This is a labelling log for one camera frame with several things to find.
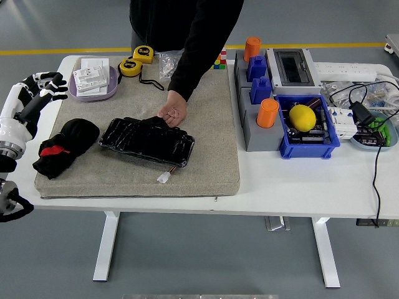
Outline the person's left hand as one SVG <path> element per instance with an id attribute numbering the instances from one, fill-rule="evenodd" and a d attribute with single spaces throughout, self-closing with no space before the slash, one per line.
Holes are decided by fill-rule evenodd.
<path id="1" fill-rule="evenodd" d="M 157 117 L 162 118 L 171 127 L 177 127 L 187 116 L 187 103 L 177 92 L 168 91 L 166 103 L 160 108 Z"/>

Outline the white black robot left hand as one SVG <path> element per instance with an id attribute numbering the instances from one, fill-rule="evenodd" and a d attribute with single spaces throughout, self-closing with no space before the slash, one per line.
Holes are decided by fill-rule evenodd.
<path id="1" fill-rule="evenodd" d="M 37 133 L 41 110 L 67 98 L 67 82 L 59 72 L 39 72 L 14 84 L 1 111 L 1 139 L 25 143 Z"/>

